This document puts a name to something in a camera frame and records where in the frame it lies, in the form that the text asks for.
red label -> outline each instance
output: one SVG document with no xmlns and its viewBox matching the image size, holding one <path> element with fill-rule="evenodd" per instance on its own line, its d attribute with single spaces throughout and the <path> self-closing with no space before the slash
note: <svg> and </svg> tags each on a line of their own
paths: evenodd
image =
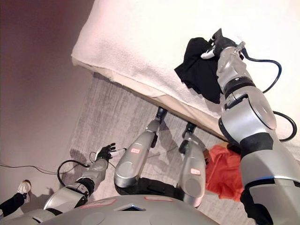
<svg viewBox="0 0 300 225">
<path fill-rule="evenodd" d="M 139 149 L 131 149 L 130 152 L 135 153 L 135 154 L 139 154 L 140 150 Z"/>
<path fill-rule="evenodd" d="M 99 200 L 95 202 L 91 202 L 89 204 L 83 205 L 80 208 L 81 209 L 86 209 L 86 208 L 94 208 L 94 207 L 100 207 L 100 206 L 106 206 L 106 205 L 111 205 L 116 201 L 116 199 L 104 199 L 104 200 Z"/>
<path fill-rule="evenodd" d="M 200 170 L 197 170 L 197 169 L 194 169 L 194 168 L 191 168 L 191 174 L 193 174 L 193 175 L 201 175 Z"/>
<path fill-rule="evenodd" d="M 164 197 L 164 196 L 145 196 L 147 201 L 164 201 L 164 202 L 173 202 L 172 198 Z"/>
</svg>

floor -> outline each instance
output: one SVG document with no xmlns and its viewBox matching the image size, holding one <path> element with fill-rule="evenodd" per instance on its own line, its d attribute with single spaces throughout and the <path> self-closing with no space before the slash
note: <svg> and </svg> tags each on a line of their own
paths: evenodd
<svg viewBox="0 0 300 225">
<path fill-rule="evenodd" d="M 128 147 L 144 131 L 154 118 L 157 107 L 135 96 L 120 85 L 109 82 L 101 75 L 93 78 L 88 91 L 84 110 L 69 150 L 70 157 L 82 162 L 89 162 L 89 154 L 110 143 L 116 143 L 117 149 Z M 158 142 L 151 149 L 142 173 L 143 177 L 161 180 L 176 185 L 182 157 L 178 147 L 182 142 L 182 132 L 187 122 L 168 113 L 158 132 Z M 207 132 L 196 129 L 195 134 L 210 149 L 221 142 Z M 116 165 L 122 151 L 110 162 Z M 82 168 L 63 177 L 65 183 L 71 183 L 82 173 Z M 118 195 L 113 183 L 114 168 L 108 167 L 106 179 L 91 196 L 90 201 Z M 207 216 L 222 225 L 254 224 L 248 219 L 240 202 L 219 200 L 213 193 L 206 193 L 199 207 Z"/>
<path fill-rule="evenodd" d="M 93 0 L 1 0 L 2 164 L 55 171 L 69 158 L 92 80 L 90 72 L 73 67 L 70 54 L 92 4 Z M 59 188 L 55 175 L 0 167 L 0 202 L 24 179 L 31 181 L 33 196 L 23 211 L 42 207 L 49 193 Z"/>
</svg>

black cloth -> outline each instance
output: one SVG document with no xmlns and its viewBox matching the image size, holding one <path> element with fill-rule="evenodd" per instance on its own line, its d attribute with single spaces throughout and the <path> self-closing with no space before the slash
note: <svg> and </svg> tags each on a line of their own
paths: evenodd
<svg viewBox="0 0 300 225">
<path fill-rule="evenodd" d="M 25 198 L 22 194 L 17 193 L 12 198 L 8 199 L 0 205 L 0 209 L 3 212 L 3 216 L 6 217 L 9 214 L 15 212 L 21 205 L 24 204 Z"/>
<path fill-rule="evenodd" d="M 218 84 L 218 58 L 203 60 L 200 56 L 211 47 L 202 37 L 190 39 L 183 63 L 175 72 L 188 88 L 193 88 L 198 94 L 213 102 L 220 103 L 221 89 Z"/>
</svg>

orange cloth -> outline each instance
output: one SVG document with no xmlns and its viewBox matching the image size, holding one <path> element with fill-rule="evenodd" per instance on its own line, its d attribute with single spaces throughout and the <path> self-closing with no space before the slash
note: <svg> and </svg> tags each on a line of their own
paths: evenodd
<svg viewBox="0 0 300 225">
<path fill-rule="evenodd" d="M 237 202 L 244 190 L 239 171 L 240 155 L 215 145 L 210 150 L 211 160 L 206 167 L 206 189 L 217 193 L 220 199 Z"/>
</svg>

person's leg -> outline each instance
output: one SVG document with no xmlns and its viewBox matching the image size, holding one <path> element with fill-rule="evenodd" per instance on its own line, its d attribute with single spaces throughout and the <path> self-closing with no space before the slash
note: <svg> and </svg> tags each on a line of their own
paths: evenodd
<svg viewBox="0 0 300 225">
<path fill-rule="evenodd" d="M 9 214 L 12 214 L 25 202 L 28 202 L 30 199 L 28 192 L 30 192 L 30 190 L 31 184 L 29 180 L 22 181 L 18 188 L 18 193 L 0 205 L 0 210 L 2 210 L 3 216 L 6 217 Z"/>
<path fill-rule="evenodd" d="M 16 193 L 12 198 L 8 199 L 0 205 L 0 209 L 3 212 L 3 216 L 6 217 L 16 211 L 25 202 L 25 198 L 22 194 Z"/>
</svg>

